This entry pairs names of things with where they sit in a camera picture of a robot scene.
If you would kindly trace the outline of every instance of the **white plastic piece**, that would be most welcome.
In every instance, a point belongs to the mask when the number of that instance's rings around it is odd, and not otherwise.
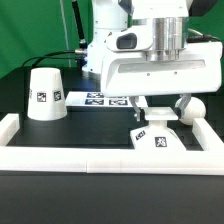
[[[93,40],[88,45],[88,61],[84,73],[94,73],[100,77],[102,61],[106,52],[106,39],[111,33],[127,28],[128,15],[117,1],[92,0]]]
[[[86,152],[68,148],[0,147],[0,170],[87,172]]]
[[[132,0],[133,19],[187,17],[186,0]]]
[[[19,128],[19,115],[7,114],[0,122],[0,146],[6,146]]]
[[[144,151],[185,151],[186,148],[175,134],[167,127],[168,120],[178,120],[170,107],[144,108],[148,126],[131,131],[132,143],[136,150]]]
[[[31,70],[28,117],[49,121],[67,115],[61,73],[56,68]]]
[[[101,91],[106,97],[217,91],[221,85],[219,42],[188,44],[179,60],[148,62],[143,52],[108,52]]]
[[[204,151],[224,152],[224,143],[205,119],[194,119],[192,132]]]
[[[177,101],[176,107],[178,107],[180,101],[181,99]],[[205,114],[206,108],[204,103],[196,97],[191,97],[191,101],[184,110],[184,117],[180,121],[186,125],[193,125],[194,118],[204,118]]]
[[[224,175],[224,152],[0,147],[0,170]]]

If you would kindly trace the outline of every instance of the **black panel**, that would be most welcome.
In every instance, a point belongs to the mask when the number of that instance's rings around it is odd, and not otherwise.
[[[137,36],[134,33],[123,35],[117,39],[117,48],[131,50],[137,46]]]
[[[125,12],[127,12],[129,15],[132,15],[133,13],[132,0],[119,0],[118,4]]]
[[[204,16],[218,0],[194,0],[190,9],[190,16]]]

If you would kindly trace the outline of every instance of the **black cable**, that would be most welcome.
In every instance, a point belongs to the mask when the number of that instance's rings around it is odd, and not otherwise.
[[[75,20],[76,20],[76,25],[78,29],[78,34],[79,34],[79,47],[80,48],[87,48],[87,42],[85,40],[85,35],[82,27],[82,20],[79,12],[79,6],[77,0],[72,0],[72,8],[75,14]]]
[[[42,60],[44,60],[44,57],[56,56],[61,54],[75,54],[75,52],[74,50],[67,50],[67,51],[56,51],[49,54],[45,54],[43,57],[38,57],[39,59],[32,64],[32,67],[36,67]]]
[[[40,56],[40,57],[33,57],[33,58],[29,58],[27,59],[26,61],[23,62],[23,64],[21,65],[21,67],[24,67],[28,62],[30,61],[33,61],[35,59],[41,59],[41,60],[44,60],[44,59],[62,59],[62,60],[65,60],[65,59],[73,59],[73,60],[81,60],[83,58],[78,58],[78,57],[74,57],[74,58],[63,58],[63,57],[52,57],[52,56]]]

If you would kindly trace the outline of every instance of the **white robot body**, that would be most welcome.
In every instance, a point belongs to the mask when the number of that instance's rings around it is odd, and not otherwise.
[[[92,0],[92,6],[93,40],[88,45],[87,65],[82,70],[84,76],[100,79],[106,39],[111,33],[127,29],[128,15],[113,0]]]
[[[107,97],[215,92],[221,86],[222,45],[189,44],[174,61],[149,62],[144,52],[109,52],[101,78]]]

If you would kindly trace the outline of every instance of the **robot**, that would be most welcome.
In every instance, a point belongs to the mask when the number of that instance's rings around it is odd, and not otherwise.
[[[192,124],[195,111],[185,113],[187,106],[192,107],[191,94],[219,89],[222,44],[187,43],[193,0],[92,2],[94,39],[83,70],[93,77],[95,74],[106,97],[129,97],[137,121],[149,122],[131,132],[135,149],[186,150],[167,121],[187,123],[186,117],[190,117]],[[127,15],[132,19],[129,28]],[[181,95],[176,104],[178,113],[171,108],[138,108],[136,104],[139,96],[170,94]],[[205,107],[200,108],[200,117],[204,117]]]

